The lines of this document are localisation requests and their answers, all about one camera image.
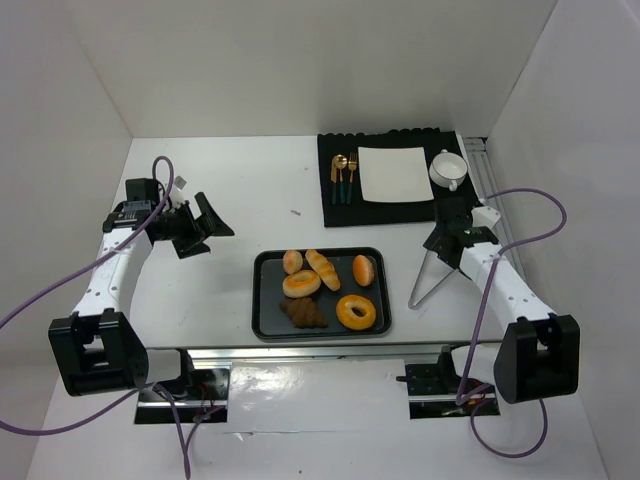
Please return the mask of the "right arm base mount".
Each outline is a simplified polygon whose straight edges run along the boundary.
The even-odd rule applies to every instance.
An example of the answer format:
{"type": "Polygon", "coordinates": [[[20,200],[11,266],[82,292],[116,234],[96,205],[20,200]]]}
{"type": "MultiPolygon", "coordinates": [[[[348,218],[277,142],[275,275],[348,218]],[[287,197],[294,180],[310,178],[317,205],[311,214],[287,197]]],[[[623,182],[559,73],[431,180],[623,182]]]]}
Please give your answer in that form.
{"type": "Polygon", "coordinates": [[[462,406],[456,404],[460,377],[448,347],[431,360],[406,363],[404,373],[396,381],[406,386],[411,420],[469,417],[478,406],[479,416],[500,415],[493,388],[474,395],[462,406]]]}

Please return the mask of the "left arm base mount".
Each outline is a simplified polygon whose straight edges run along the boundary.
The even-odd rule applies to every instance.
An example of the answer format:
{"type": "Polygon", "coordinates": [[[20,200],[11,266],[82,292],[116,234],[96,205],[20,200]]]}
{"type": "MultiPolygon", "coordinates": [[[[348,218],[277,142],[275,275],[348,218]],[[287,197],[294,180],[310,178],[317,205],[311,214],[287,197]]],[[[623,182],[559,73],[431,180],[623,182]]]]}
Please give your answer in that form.
{"type": "MultiPolygon", "coordinates": [[[[230,362],[195,362],[186,350],[180,351],[180,374],[161,382],[172,395],[182,423],[226,423],[231,380],[230,362]]],[[[136,425],[166,425],[174,422],[170,402],[163,392],[146,390],[136,404],[136,425]]]]}

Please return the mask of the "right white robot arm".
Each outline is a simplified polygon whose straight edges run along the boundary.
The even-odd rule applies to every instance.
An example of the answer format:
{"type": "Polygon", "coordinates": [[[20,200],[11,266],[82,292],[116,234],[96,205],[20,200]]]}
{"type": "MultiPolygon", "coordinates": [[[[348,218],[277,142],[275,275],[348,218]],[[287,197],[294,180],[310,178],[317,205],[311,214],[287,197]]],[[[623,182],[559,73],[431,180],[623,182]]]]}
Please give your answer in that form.
{"type": "Polygon", "coordinates": [[[579,382],[580,328],[559,315],[526,284],[493,232],[498,212],[461,197],[435,203],[436,226],[425,249],[469,279],[482,293],[479,311],[493,311],[504,336],[483,347],[474,332],[467,347],[452,350],[459,377],[458,399],[475,378],[497,390],[509,404],[570,395],[579,382]]]}

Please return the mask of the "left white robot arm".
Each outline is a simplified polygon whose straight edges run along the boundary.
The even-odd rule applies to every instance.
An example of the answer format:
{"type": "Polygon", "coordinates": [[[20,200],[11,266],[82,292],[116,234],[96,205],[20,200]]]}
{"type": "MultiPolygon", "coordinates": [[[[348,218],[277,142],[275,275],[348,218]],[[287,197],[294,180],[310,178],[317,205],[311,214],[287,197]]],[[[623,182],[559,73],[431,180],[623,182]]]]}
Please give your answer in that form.
{"type": "Polygon", "coordinates": [[[72,396],[142,389],[152,383],[186,382],[193,364],[181,349],[148,349],[130,321],[142,268],[157,242],[169,242],[186,259],[206,254],[209,237],[231,237],[233,230],[205,194],[193,215],[186,200],[161,202],[160,184],[150,178],[126,181],[126,199],[103,223],[107,260],[94,267],[86,293],[66,318],[52,321],[48,337],[66,391],[72,396]]]}

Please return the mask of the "metal tongs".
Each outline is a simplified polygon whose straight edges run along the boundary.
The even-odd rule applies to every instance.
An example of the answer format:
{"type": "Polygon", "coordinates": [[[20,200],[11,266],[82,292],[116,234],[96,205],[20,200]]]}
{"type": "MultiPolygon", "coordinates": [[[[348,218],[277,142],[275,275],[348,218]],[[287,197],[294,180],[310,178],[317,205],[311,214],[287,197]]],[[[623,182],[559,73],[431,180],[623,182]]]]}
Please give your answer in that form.
{"type": "Polygon", "coordinates": [[[408,308],[418,310],[454,273],[435,253],[427,251],[411,289],[408,308]]]}

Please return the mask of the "chocolate croissant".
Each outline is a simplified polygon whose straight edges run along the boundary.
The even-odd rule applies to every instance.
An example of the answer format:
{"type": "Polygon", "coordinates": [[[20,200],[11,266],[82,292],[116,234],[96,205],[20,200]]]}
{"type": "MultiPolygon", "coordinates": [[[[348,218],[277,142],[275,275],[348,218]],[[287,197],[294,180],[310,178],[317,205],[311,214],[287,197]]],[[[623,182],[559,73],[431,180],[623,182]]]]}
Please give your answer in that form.
{"type": "Polygon", "coordinates": [[[279,308],[291,320],[295,328],[328,327],[328,320],[309,297],[282,300],[279,303],[279,308]]]}

